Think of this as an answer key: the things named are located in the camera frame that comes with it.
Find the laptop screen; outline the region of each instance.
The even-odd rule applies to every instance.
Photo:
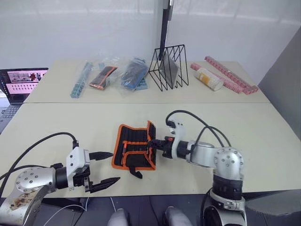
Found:
[[[37,86],[47,70],[48,68],[0,70],[1,90],[11,104],[21,104]]]

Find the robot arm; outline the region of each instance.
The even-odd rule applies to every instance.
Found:
[[[61,163],[50,168],[33,167],[23,171],[16,179],[13,192],[0,207],[0,225],[31,226],[41,206],[42,199],[57,189],[84,186],[85,192],[97,192],[116,183],[120,178],[109,178],[94,185],[90,181],[90,160],[111,157],[111,153],[89,153],[75,147]]]
[[[212,144],[195,141],[182,141],[183,124],[170,117],[167,125],[174,137],[165,140],[152,140],[150,147],[163,151],[163,156],[181,158],[188,163],[213,168],[213,186],[209,196],[211,206],[205,210],[205,219],[219,216],[221,225],[246,226],[245,200],[242,197],[244,165],[242,155],[234,147],[216,148]]]

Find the black strap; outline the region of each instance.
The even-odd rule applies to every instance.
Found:
[[[139,172],[139,171],[136,172],[136,167],[135,166],[129,166],[129,168],[130,168],[130,173],[132,175],[134,175],[135,177],[137,177],[139,179],[142,179],[143,176],[142,176],[141,172]]]

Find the laptop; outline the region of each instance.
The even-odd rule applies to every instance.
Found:
[[[14,117],[24,100],[43,78],[48,68],[21,68],[0,70],[0,89],[10,106],[0,115],[0,133]]]

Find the black wire rack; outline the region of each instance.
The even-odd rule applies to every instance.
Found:
[[[172,72],[175,65],[178,67],[177,74]],[[161,91],[168,90],[168,87],[177,89],[189,85],[185,45],[156,48],[149,74]]]

